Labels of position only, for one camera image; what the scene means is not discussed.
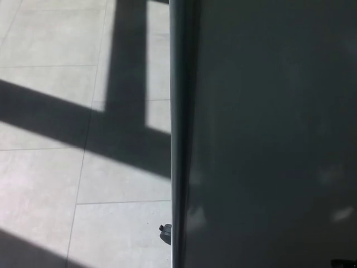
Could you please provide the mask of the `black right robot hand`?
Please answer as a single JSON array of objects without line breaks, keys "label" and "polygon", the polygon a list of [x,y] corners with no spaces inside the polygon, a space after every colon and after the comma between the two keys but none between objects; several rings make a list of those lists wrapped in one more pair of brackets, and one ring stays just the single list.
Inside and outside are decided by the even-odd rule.
[{"label": "black right robot hand", "polygon": [[357,260],[333,259],[330,264],[332,268],[357,268]]}]

